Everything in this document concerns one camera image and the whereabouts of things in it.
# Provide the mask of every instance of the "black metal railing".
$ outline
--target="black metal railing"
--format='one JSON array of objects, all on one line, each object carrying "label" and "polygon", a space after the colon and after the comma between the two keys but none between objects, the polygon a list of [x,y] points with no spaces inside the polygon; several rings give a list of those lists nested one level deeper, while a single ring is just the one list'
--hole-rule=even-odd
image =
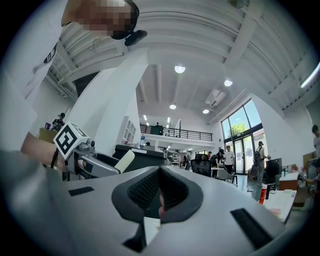
[{"label": "black metal railing", "polygon": [[212,142],[212,133],[207,132],[164,128],[162,126],[147,126],[145,124],[140,124],[140,130],[143,134],[153,134],[160,136]]}]

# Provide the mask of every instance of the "chair backrest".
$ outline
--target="chair backrest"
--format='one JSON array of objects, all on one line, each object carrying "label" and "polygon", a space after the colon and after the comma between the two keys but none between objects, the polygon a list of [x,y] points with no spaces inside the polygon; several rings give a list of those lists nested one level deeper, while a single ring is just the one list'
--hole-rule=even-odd
[{"label": "chair backrest", "polygon": [[225,169],[218,169],[216,177],[220,180],[232,180],[234,178],[234,176],[228,173]]},{"label": "chair backrest", "polygon": [[191,167],[194,173],[211,177],[211,162],[206,154],[196,154],[191,160]]}]

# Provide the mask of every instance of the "red bottle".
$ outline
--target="red bottle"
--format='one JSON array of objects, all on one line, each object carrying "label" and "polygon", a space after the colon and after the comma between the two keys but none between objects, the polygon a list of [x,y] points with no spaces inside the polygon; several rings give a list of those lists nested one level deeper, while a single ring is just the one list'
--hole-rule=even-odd
[{"label": "red bottle", "polygon": [[259,200],[260,205],[263,205],[265,202],[266,194],[267,194],[267,187],[268,187],[268,185],[266,185],[266,184],[262,185],[261,195],[260,195],[260,200]]}]

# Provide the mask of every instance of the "white chair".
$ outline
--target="white chair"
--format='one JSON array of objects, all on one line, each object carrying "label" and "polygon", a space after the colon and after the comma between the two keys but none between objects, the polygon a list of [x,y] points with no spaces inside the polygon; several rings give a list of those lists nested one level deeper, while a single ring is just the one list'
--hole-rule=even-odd
[{"label": "white chair", "polygon": [[228,173],[225,169],[218,169],[215,178],[218,180],[224,180],[224,181],[225,180],[232,180],[232,183],[234,183],[234,180],[235,180],[235,183],[238,184],[237,175],[232,175],[232,174]]}]

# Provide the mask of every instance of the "black computer monitor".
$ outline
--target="black computer monitor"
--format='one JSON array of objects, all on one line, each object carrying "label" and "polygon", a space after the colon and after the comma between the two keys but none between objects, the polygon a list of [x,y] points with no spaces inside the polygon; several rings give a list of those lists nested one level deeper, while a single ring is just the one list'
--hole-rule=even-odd
[{"label": "black computer monitor", "polygon": [[282,171],[282,158],[272,159],[266,162],[266,183],[276,182],[276,175],[281,174]]}]

